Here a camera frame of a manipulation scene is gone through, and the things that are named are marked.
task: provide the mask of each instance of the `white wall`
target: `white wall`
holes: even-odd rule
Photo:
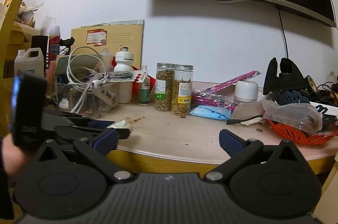
[[[338,13],[338,0],[333,0]],[[269,61],[285,56],[278,11],[273,5],[249,1],[218,4],[209,0],[25,0],[44,6],[35,13],[36,26],[48,32],[100,22],[145,20],[142,64],[155,74],[157,62],[195,66],[194,80],[221,82],[259,70],[263,86]],[[282,12],[290,58],[303,75],[323,83],[338,72],[336,29]]]

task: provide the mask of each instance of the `white cable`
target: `white cable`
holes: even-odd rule
[[[97,55],[97,56],[94,56],[94,55],[90,55],[90,54],[77,54],[75,57],[72,58],[72,55],[73,53],[80,49],[80,48],[87,48],[87,49],[91,49],[93,50]],[[101,59],[101,56],[100,54],[93,48],[91,47],[87,47],[87,46],[81,46],[81,47],[77,47],[75,48],[69,55],[68,57],[68,65],[67,65],[67,69],[66,69],[66,74],[67,74],[67,79],[69,81],[69,85],[73,86],[75,89],[77,89],[78,91],[82,92],[80,98],[79,98],[79,101],[77,101],[76,105],[74,106],[74,108],[72,108],[72,110],[70,112],[74,112],[76,111],[76,113],[79,113],[79,111],[81,110],[84,102],[85,102],[85,97],[86,97],[86,94],[88,92],[91,92],[90,88],[92,86],[92,82],[89,82],[89,83],[84,83],[84,82],[81,82],[79,79],[77,79],[75,77],[75,75],[73,74],[72,72],[72,69],[76,69],[76,68],[83,68],[83,69],[87,69],[91,72],[91,69],[87,68],[87,67],[74,67],[74,68],[71,68],[71,62],[79,57],[79,56],[83,56],[83,55],[86,55],[86,56],[90,56],[90,57],[93,57],[93,58],[96,58],[98,59],[102,66],[104,67],[104,77],[100,80],[103,84],[107,81],[107,78],[108,78],[108,73],[107,73],[107,70],[106,70],[106,67],[104,65],[104,62],[102,61]]]

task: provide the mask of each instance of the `white plastic bag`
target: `white plastic bag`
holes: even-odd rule
[[[295,103],[280,106],[273,101],[262,101],[265,114],[264,119],[269,119],[309,134],[317,134],[322,129],[323,115],[311,104]]]

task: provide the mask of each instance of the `wooden desk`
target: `wooden desk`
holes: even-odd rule
[[[159,112],[154,104],[119,104],[102,120],[129,121],[134,131],[119,141],[108,158],[131,172],[198,172],[204,175],[230,156],[219,146],[218,134],[229,129],[243,139],[256,138],[266,145],[282,140],[269,125],[226,125],[224,121],[196,116],[180,118]],[[316,174],[331,170],[338,139],[317,146],[297,145]]]

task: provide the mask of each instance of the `blue packet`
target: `blue packet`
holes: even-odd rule
[[[192,109],[189,114],[214,120],[228,120],[230,118],[231,111],[224,107],[199,105]]]

